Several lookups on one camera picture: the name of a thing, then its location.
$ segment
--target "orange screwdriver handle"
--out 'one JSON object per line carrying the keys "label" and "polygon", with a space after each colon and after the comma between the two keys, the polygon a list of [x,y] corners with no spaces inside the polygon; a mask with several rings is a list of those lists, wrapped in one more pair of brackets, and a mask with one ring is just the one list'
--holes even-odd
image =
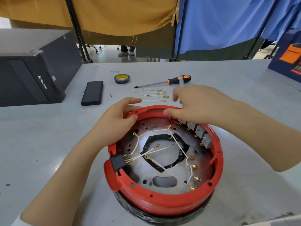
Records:
{"label": "orange screwdriver handle", "polygon": [[[191,76],[190,75],[182,75],[183,77],[183,81],[184,83],[188,83],[191,80]],[[176,77],[176,78],[170,78],[168,79],[168,84],[172,85],[172,84],[179,84],[180,82],[180,77]]]}

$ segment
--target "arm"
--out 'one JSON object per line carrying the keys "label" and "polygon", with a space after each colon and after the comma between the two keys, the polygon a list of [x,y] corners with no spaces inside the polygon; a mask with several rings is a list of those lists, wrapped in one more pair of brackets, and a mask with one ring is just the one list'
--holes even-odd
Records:
{"label": "arm", "polygon": [[253,148],[275,171],[288,170],[301,162],[301,132],[250,105],[208,86],[177,87],[173,100],[178,98],[183,109],[167,109],[166,115],[225,129]]}
{"label": "arm", "polygon": [[71,225],[91,165],[99,151],[120,140],[138,116],[123,116],[137,108],[140,98],[124,98],[108,108],[93,128],[75,145],[58,170],[27,206],[21,219],[32,225]]}

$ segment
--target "black computer tower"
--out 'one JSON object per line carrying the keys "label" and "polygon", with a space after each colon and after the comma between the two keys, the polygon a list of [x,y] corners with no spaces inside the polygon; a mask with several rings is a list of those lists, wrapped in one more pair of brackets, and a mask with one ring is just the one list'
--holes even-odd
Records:
{"label": "black computer tower", "polygon": [[0,29],[0,107],[62,102],[81,65],[70,30]]}

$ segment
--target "yellow curtain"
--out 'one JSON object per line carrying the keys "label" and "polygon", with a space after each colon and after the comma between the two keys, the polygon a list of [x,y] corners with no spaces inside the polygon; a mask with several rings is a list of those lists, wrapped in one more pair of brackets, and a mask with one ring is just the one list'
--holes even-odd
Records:
{"label": "yellow curtain", "polygon": [[[159,29],[173,21],[176,11],[176,0],[72,2],[82,30],[115,36],[132,36]],[[65,0],[0,0],[0,16],[72,27]]]}

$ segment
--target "gray tabletop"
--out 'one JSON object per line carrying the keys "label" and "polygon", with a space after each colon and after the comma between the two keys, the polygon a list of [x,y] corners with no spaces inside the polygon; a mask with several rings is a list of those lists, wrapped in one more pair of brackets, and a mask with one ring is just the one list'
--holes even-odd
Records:
{"label": "gray tabletop", "polygon": [[[301,131],[301,84],[267,70],[268,64],[268,60],[83,64],[62,103],[0,108],[0,225],[14,221],[110,105],[137,96],[136,85],[190,74],[191,83],[216,87]],[[130,83],[116,84],[117,73],[130,75]],[[104,82],[103,104],[82,107],[87,82],[97,80]],[[172,94],[173,86],[152,87],[159,88]],[[166,103],[141,103],[157,104],[180,106],[171,98]],[[213,128],[221,140],[224,172],[210,204],[187,225],[242,225],[301,213],[301,165],[276,173],[249,146]],[[74,225],[146,225],[126,212],[109,189],[103,173],[107,159],[105,148],[92,165]]]}

